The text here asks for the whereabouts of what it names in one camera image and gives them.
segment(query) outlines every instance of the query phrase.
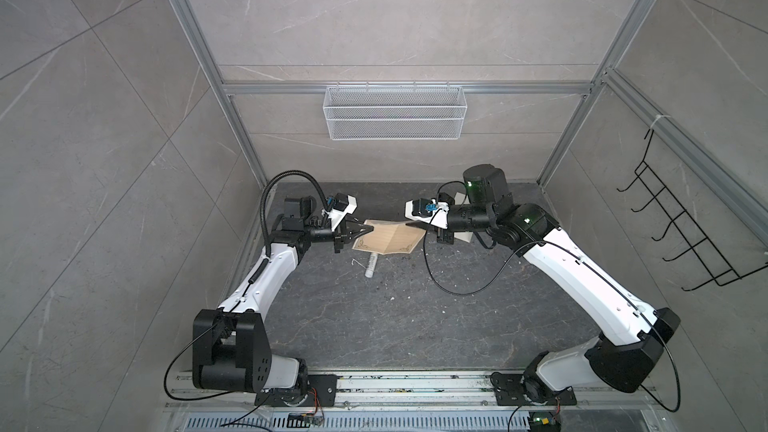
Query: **black mounting plate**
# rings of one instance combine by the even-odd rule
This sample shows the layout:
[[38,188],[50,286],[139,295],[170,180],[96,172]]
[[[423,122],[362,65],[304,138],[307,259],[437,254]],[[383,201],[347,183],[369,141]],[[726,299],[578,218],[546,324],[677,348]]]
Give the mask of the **black mounting plate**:
[[[332,374],[318,374],[308,376],[309,389],[314,388],[317,390],[317,398],[320,401],[320,405],[323,407],[333,407],[336,403],[336,382],[338,381],[338,375]],[[264,392],[260,392],[256,396],[256,403],[258,404],[264,400]],[[279,397],[272,395],[266,399],[264,405],[271,407],[288,407]],[[294,407],[312,407],[314,405],[314,397],[312,393],[306,395],[304,400]]]
[[[525,405],[528,401],[523,395],[523,374],[491,374],[491,385],[496,394],[496,405]],[[560,405],[576,405],[576,396],[572,388],[563,390],[560,395]],[[556,398],[548,400],[544,405],[557,405]]]

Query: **vertical metal post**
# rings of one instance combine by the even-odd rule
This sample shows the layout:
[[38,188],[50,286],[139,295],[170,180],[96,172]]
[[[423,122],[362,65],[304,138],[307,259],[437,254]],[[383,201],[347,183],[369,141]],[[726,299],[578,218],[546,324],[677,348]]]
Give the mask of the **vertical metal post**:
[[259,162],[256,150],[254,149],[254,144],[248,136],[248,131],[245,129],[243,121],[240,119],[240,115],[237,113],[232,101],[224,91],[224,82],[221,79],[218,68],[216,68],[214,57],[208,48],[202,30],[200,30],[200,25],[197,23],[197,19],[195,19],[189,1],[168,1],[179,19],[181,28],[184,30],[184,34],[187,36],[187,39],[192,46],[192,51],[196,55],[197,61],[200,63],[200,67],[208,79],[211,89],[216,95],[216,100],[224,111],[226,120],[230,123],[230,127],[232,127],[232,132],[234,132],[237,142],[240,144],[240,148],[243,149],[243,154],[248,161],[251,171],[254,173],[256,181],[259,183],[259,186],[263,188],[267,182],[264,168]]
[[544,164],[542,173],[539,174],[536,182],[538,182],[541,187],[546,187],[547,184],[549,184],[549,181],[554,174],[554,170],[560,165],[568,148],[571,147],[571,143],[575,139],[576,134],[584,124],[584,120],[587,119],[592,105],[605,87],[603,75],[609,69],[614,69],[619,61],[621,61],[624,54],[627,53],[632,39],[637,35],[654,4],[656,4],[656,0],[635,0],[634,4],[632,4],[627,18],[624,19],[624,23],[621,24],[621,28],[619,29],[614,42],[610,44],[608,52],[605,54],[600,67],[598,67],[598,71],[592,79],[591,93],[583,98],[576,107],[574,114],[571,116],[571,120],[568,121],[558,143],[555,145],[549,160]]

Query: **white tube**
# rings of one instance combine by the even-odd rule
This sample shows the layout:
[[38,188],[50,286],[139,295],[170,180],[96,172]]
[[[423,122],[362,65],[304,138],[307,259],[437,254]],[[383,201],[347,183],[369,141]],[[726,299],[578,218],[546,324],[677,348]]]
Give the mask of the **white tube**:
[[368,259],[368,267],[366,267],[366,277],[373,277],[373,269],[376,268],[376,261],[379,259],[379,254],[371,252],[371,257]]

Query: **white zip tie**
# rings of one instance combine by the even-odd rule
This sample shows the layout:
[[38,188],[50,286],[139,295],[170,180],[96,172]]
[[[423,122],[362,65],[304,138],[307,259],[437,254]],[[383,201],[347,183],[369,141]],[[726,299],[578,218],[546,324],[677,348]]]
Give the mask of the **white zip tie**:
[[656,122],[658,122],[659,119],[662,118],[662,117],[667,117],[668,119],[672,118],[672,116],[665,116],[665,115],[662,115],[662,114],[657,114],[656,118],[650,123],[650,128],[653,129],[654,126],[656,125]]

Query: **black wire hook rack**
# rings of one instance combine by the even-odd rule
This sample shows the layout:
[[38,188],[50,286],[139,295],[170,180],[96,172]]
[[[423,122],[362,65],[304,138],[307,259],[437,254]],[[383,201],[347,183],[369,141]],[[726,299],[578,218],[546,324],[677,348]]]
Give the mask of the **black wire hook rack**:
[[[683,238],[683,240],[685,240],[685,243],[688,245],[688,247],[685,250],[683,250],[681,253],[675,255],[672,258],[662,258],[662,260],[664,260],[665,262],[672,262],[672,261],[677,260],[678,258],[682,257],[683,255],[687,254],[688,252],[692,252],[693,254],[696,255],[696,258],[699,260],[699,262],[702,264],[702,266],[704,266],[704,269],[706,270],[706,272],[710,275],[710,279],[709,280],[706,280],[706,281],[698,284],[695,287],[692,287],[692,288],[681,287],[681,288],[684,291],[686,291],[686,292],[691,292],[691,291],[695,291],[699,287],[703,287],[706,284],[709,284],[710,282],[714,282],[715,284],[723,287],[724,285],[731,284],[731,283],[733,283],[735,281],[743,279],[744,277],[748,277],[749,275],[752,275],[755,272],[759,272],[759,271],[761,271],[761,270],[763,270],[765,268],[768,268],[768,262],[766,262],[766,264],[763,265],[763,267],[756,268],[753,271],[745,273],[745,274],[740,274],[740,273],[738,273],[737,270],[734,269],[734,266],[731,265],[730,262],[728,262],[728,259],[725,258],[725,255],[723,255],[723,253],[718,249],[718,247],[715,245],[715,243],[712,242],[712,239],[710,238],[710,236],[706,234],[706,232],[702,229],[701,226],[699,226],[699,223],[696,221],[696,219],[690,213],[688,213],[688,210],[686,209],[686,207],[683,207],[683,204],[680,203],[680,200],[678,200],[677,197],[675,196],[675,194],[673,194],[672,191],[669,189],[669,187],[667,187],[667,184],[665,184],[664,181],[661,180],[661,177],[658,177],[656,171],[654,171],[650,167],[648,162],[646,162],[646,158],[648,157],[648,149],[650,148],[650,141],[653,138],[654,138],[654,130],[653,129],[648,129],[648,132],[645,133],[645,137],[644,137],[644,139],[648,140],[648,144],[645,147],[645,153],[643,154],[643,159],[640,160],[640,164],[638,164],[638,166],[635,167],[635,169],[634,169],[634,179],[632,180],[632,182],[630,182],[630,184],[627,187],[625,187],[625,188],[617,188],[616,190],[618,190],[620,192],[626,192],[627,190],[629,190],[629,187],[632,187],[636,182],[641,183],[643,185],[643,187],[645,187],[645,189],[648,190],[648,193],[651,195],[650,200],[648,202],[646,202],[646,204],[644,206],[640,207],[639,209],[635,210],[634,208],[632,208],[631,211],[632,212],[642,212],[643,210],[645,210],[646,207],[648,207],[650,204],[655,202],[661,208],[661,210],[664,212],[664,214],[667,216],[667,218],[669,219],[669,223],[667,224],[667,227],[664,229],[664,233],[661,235],[661,237],[658,237],[658,238],[651,237],[651,238],[653,240],[655,240],[656,242],[661,241],[662,239],[664,239],[664,237],[667,236],[667,232],[670,230],[670,228],[672,228],[674,226],[675,229],[677,230],[677,233],[680,234],[680,236]],[[642,175],[645,174],[645,173],[652,174],[653,177],[656,178],[658,183],[661,184],[661,188],[657,192],[653,192],[653,190],[651,190],[651,188],[648,186],[646,181],[643,180]],[[680,210],[682,212],[677,213],[677,214],[675,214],[673,216],[670,213],[670,211],[667,209],[667,207],[665,207],[664,204],[661,203],[661,201],[659,200],[659,196],[664,191],[666,191],[667,194],[670,197],[672,197],[672,199],[674,200],[675,203],[677,203],[677,205],[680,207]],[[681,220],[682,218],[689,219],[696,226],[696,228],[701,233],[701,235],[704,236],[704,238],[702,238],[701,240],[697,240],[696,242],[692,242],[691,239],[689,239],[688,236],[686,236],[683,233],[683,230],[680,228],[680,226],[677,223],[677,221]],[[710,245],[715,250],[715,252],[720,256],[720,258],[723,259],[723,262],[726,265],[726,270],[724,272],[720,272],[720,273],[712,272],[710,267],[706,264],[706,262],[702,258],[701,254],[699,254],[699,252],[696,250],[696,247],[698,247],[700,245]],[[728,278],[724,278],[724,276],[726,274],[729,274],[729,273],[733,273],[734,275],[731,275]]]

